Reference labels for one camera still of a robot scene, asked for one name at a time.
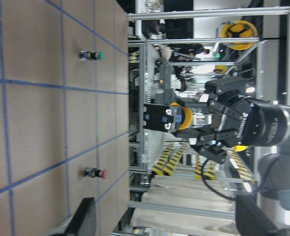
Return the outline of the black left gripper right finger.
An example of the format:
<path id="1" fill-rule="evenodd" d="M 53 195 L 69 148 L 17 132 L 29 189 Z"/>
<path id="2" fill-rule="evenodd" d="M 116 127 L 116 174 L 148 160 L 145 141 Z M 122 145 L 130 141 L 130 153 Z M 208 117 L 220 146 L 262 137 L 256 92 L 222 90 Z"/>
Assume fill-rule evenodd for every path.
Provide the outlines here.
<path id="1" fill-rule="evenodd" d="M 235 199 L 235 224 L 241 236 L 284 236 L 248 195 Z"/>

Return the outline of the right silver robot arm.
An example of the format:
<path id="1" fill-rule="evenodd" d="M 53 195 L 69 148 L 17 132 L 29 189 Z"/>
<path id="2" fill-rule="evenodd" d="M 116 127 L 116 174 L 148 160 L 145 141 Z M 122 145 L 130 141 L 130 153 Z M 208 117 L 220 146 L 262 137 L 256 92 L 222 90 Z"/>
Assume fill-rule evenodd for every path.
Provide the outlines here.
<path id="1" fill-rule="evenodd" d="M 260 159 L 261 195 L 278 200 L 290 211 L 290 106 L 274 105 L 252 98 L 246 89 L 250 81 L 227 76 L 206 82 L 195 98 L 178 98 L 179 105 L 199 108 L 212 116 L 209 125 L 175 132 L 193 139 L 192 148 L 219 164 L 235 146 L 271 147 L 277 152 Z"/>

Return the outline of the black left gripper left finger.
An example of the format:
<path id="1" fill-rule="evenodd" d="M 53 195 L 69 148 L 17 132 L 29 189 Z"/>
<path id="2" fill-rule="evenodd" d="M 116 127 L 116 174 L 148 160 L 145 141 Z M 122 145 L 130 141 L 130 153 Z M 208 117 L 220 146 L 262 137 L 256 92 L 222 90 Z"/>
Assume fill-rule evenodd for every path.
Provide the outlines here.
<path id="1" fill-rule="evenodd" d="M 83 198 L 70 223 L 66 236 L 94 236 L 96 232 L 95 198 Z"/>

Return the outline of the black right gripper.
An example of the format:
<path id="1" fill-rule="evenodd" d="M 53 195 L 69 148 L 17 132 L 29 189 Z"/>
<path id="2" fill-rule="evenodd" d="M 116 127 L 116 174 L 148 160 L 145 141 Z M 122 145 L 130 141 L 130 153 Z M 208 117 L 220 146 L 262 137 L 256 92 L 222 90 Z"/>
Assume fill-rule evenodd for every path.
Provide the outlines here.
<path id="1" fill-rule="evenodd" d="M 192 149 L 218 164 L 226 160 L 224 147 L 280 144 L 289 130 L 284 107 L 247 98 L 249 86 L 248 79 L 227 76 L 207 81 L 204 91 L 193 98 L 178 97 L 178 116 L 200 112 L 221 117 L 216 119 L 220 121 L 216 130 L 183 129 L 176 131 L 175 136 L 189 139 Z"/>

